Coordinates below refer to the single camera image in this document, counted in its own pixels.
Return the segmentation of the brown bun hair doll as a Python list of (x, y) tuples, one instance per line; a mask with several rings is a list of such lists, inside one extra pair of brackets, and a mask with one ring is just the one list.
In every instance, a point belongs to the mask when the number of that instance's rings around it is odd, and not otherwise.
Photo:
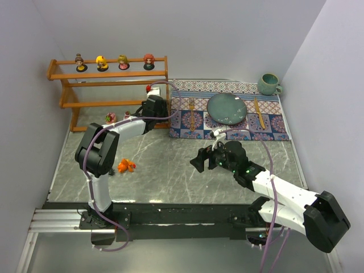
[(76, 63), (77, 72), (82, 73), (82, 72), (87, 71), (88, 66), (86, 64), (84, 64), (84, 59), (81, 57), (80, 53), (76, 54), (75, 63)]

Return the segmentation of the golden fork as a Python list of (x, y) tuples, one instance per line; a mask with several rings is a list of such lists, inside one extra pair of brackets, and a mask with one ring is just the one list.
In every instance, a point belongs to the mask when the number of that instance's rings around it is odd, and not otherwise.
[(193, 98), (190, 98), (189, 99), (189, 109), (190, 109), (190, 112), (191, 112), (190, 131), (194, 131), (195, 130), (195, 120), (194, 120), (195, 103), (194, 103), (194, 99)]

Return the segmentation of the orange wooden two-tier shelf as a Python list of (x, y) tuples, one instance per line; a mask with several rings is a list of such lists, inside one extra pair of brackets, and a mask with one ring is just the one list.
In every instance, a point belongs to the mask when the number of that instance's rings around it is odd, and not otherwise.
[(144, 99), (132, 100), (121, 98), (116, 101), (95, 101), (81, 102), (76, 95), (74, 88), (91, 88), (104, 86), (147, 86), (157, 81), (157, 77), (168, 80), (168, 57), (157, 57), (156, 63), (163, 63), (162, 70), (118, 70), (116, 72), (75, 72), (64, 73), (62, 66), (73, 65), (73, 61), (64, 60), (57, 61), (52, 59), (48, 66), (46, 75), (50, 81), (59, 80), (62, 86), (59, 106), (62, 109), (70, 108), (72, 110), (72, 118), (69, 125), (71, 132), (83, 132), (86, 127), (78, 126), (78, 117), (80, 109), (84, 107), (111, 107), (111, 106), (136, 106), (140, 105)]

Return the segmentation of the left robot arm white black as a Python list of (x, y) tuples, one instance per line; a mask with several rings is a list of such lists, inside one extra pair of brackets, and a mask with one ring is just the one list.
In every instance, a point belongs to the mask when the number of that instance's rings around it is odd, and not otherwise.
[(151, 95), (136, 113), (117, 123), (91, 123), (76, 150), (75, 161), (83, 171), (89, 191), (88, 205), (103, 213), (112, 205), (109, 193), (109, 171), (112, 169), (118, 145), (152, 130), (158, 122), (168, 119), (167, 101)]

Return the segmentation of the teal ceramic mug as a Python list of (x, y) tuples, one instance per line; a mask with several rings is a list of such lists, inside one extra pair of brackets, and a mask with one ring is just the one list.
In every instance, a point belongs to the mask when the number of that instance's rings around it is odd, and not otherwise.
[(257, 83), (259, 93), (265, 96), (281, 94), (283, 88), (279, 85), (279, 78), (271, 73), (264, 74)]

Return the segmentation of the teal ceramic plate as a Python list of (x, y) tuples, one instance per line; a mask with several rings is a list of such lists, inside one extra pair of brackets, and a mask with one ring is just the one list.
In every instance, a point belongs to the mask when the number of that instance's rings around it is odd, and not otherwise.
[(215, 94), (209, 99), (206, 109), (212, 120), (223, 125), (236, 125), (247, 116), (244, 101), (230, 93)]

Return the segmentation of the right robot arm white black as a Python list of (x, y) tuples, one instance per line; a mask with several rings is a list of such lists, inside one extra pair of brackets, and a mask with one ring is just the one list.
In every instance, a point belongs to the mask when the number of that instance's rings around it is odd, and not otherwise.
[(261, 220), (298, 231), (324, 253), (331, 253), (351, 227), (331, 193), (308, 191), (270, 174), (248, 159), (238, 141), (201, 148), (190, 163), (199, 173), (216, 167), (232, 172), (240, 186), (265, 196), (257, 208)]

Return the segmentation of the black mounting base rail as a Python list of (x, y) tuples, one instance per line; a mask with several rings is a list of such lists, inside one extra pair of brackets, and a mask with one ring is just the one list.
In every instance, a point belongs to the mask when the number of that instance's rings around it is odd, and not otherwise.
[(256, 204), (116, 203), (102, 219), (86, 203), (46, 202), (43, 209), (74, 209), (78, 228), (96, 246), (141, 239), (229, 238), (244, 240), (246, 229), (267, 227)]

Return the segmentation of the aluminium frame rail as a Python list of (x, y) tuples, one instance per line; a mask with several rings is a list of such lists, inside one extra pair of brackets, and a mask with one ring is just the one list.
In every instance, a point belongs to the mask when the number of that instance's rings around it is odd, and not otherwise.
[(15, 272), (27, 272), (36, 241), (43, 233), (80, 232), (81, 216), (75, 209), (36, 209), (33, 213), (27, 238)]

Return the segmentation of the yellow hair doll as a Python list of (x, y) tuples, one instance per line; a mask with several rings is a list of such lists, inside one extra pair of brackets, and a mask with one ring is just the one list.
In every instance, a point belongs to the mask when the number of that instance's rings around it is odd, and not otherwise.
[(96, 64), (97, 64), (97, 70), (99, 72), (105, 72), (109, 69), (107, 61), (105, 57), (103, 57), (102, 55), (96, 57)]

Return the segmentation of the orange fox toy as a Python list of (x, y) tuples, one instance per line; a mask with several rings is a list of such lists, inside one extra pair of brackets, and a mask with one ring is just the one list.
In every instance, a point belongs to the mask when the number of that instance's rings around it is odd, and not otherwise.
[(128, 159), (122, 159), (117, 167), (119, 173), (124, 173), (126, 171), (134, 172), (135, 168), (136, 164)]

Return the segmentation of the red hair doll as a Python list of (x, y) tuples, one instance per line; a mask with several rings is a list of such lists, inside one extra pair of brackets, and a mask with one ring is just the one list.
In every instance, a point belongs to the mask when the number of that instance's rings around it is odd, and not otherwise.
[(143, 65), (144, 70), (151, 71), (155, 68), (155, 65), (154, 65), (155, 58), (154, 58), (153, 54), (151, 54), (151, 53), (145, 54), (143, 57), (143, 61), (144, 61), (144, 65)]

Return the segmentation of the blonde hair pink doll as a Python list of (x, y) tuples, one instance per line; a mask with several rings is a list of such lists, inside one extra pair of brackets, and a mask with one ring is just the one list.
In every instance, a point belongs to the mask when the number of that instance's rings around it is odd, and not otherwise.
[(129, 60), (125, 55), (119, 55), (118, 68), (122, 71), (128, 70), (130, 67)]

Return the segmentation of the strawberry cake slice toy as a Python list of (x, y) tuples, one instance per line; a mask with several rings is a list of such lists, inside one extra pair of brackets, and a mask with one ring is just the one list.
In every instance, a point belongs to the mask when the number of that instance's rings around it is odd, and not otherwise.
[(131, 113), (129, 111), (126, 111), (123, 116), (123, 120), (129, 119), (131, 117)]

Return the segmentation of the pink bear strawberry toy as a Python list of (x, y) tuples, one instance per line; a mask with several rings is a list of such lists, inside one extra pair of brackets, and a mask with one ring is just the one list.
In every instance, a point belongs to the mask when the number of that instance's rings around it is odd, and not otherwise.
[(105, 116), (105, 122), (106, 122), (106, 124), (116, 123), (116, 121), (117, 121), (117, 116), (116, 116), (115, 113), (108, 113)]

